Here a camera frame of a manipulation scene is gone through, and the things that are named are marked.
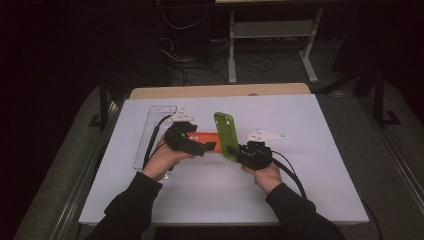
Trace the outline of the person's right hand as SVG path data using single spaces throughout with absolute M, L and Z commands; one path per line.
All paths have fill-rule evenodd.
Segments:
M 251 174 L 255 183 L 266 193 L 269 194 L 277 186 L 283 183 L 280 169 L 271 163 L 269 166 L 260 170 L 253 170 L 244 165 L 241 166 L 244 172 Z

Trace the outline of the orange phone case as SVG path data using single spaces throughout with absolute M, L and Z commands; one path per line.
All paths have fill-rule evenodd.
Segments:
M 198 143 L 201 143 L 205 146 L 206 142 L 215 142 L 216 147 L 213 150 L 213 152 L 220 152 L 221 151 L 221 145 L 220 140 L 217 133 L 214 132 L 189 132 L 188 137 L 191 140 L 194 140 Z

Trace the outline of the green phone case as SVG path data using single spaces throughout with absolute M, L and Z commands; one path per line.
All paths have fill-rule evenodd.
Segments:
M 215 125 L 221 145 L 221 153 L 223 156 L 233 162 L 237 161 L 236 156 L 230 155 L 227 151 L 228 146 L 239 149 L 237 133 L 235 129 L 234 119 L 230 114 L 216 112 L 214 114 Z

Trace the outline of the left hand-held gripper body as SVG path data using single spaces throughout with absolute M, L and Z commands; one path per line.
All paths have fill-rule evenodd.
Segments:
M 194 117 L 182 108 L 177 110 L 170 119 L 172 125 L 164 135 L 166 144 L 174 151 L 185 152 L 193 156 L 203 156 L 205 153 L 204 145 L 188 137 L 188 126 L 192 124 Z

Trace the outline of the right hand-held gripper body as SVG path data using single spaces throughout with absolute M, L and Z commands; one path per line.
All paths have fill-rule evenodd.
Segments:
M 283 135 L 257 129 L 246 137 L 247 143 L 240 146 L 238 161 L 252 170 L 268 167 L 274 160 L 268 141 L 282 140 Z

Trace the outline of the white metal desk frame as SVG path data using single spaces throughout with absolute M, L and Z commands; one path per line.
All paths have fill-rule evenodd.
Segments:
M 236 39 L 257 38 L 294 38 L 306 37 L 305 47 L 299 51 L 304 70 L 311 83 L 317 83 L 318 78 L 309 60 L 309 55 L 320 25 L 323 8 L 318 8 L 312 20 L 284 20 L 284 21 L 259 21 L 259 22 L 237 22 L 235 13 L 230 13 L 229 21 L 229 57 L 228 76 L 229 83 L 237 82 L 234 44 Z

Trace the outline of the black metal stand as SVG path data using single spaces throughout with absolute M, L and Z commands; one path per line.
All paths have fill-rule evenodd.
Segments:
M 98 127 L 100 131 L 103 131 L 106 128 L 109 117 L 108 91 L 104 76 L 99 81 L 99 106 L 100 113 L 92 116 L 89 127 Z
M 374 85 L 374 106 L 373 106 L 374 119 L 381 129 L 385 129 L 390 125 L 400 125 L 399 118 L 392 110 L 384 109 L 384 78 L 382 70 L 377 69 L 377 76 Z

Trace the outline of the wooden table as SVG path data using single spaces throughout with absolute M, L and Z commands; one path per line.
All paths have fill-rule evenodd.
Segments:
M 310 94 L 304 83 L 242 84 L 136 88 L 130 99 Z

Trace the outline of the clear plastic tray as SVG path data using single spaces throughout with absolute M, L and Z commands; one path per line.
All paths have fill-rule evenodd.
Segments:
M 149 109 L 133 164 L 135 170 L 142 170 L 144 168 L 145 162 L 149 160 L 157 143 L 172 125 L 170 117 L 176 111 L 176 106 L 153 106 Z

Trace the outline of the person's left hand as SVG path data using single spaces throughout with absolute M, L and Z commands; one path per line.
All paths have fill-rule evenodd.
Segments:
M 142 169 L 142 173 L 153 180 L 160 181 L 171 167 L 181 160 L 190 158 L 193 158 L 193 155 L 174 151 L 164 140 L 160 140 L 148 163 Z

